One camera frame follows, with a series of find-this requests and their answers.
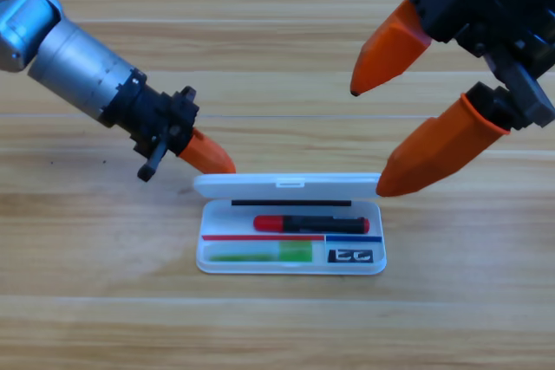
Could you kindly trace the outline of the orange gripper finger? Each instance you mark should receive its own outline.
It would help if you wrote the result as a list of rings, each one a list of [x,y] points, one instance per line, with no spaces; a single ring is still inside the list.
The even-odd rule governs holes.
[[[465,94],[417,127],[389,156],[376,187],[381,197],[420,191],[448,177],[509,132],[484,118]]]

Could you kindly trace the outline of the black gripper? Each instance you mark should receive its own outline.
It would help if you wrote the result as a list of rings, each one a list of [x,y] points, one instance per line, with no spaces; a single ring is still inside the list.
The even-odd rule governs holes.
[[[359,96],[403,74],[431,45],[455,40],[482,57],[504,93],[479,101],[517,130],[554,120],[538,79],[554,65],[554,0],[403,0],[363,44],[350,92]]]
[[[149,181],[168,151],[203,174],[236,172],[225,149],[193,128],[199,111],[195,96],[190,86],[172,95],[159,93],[137,68],[117,86],[115,97],[101,111],[101,124],[130,134],[134,150],[147,159],[137,173],[139,179]]]

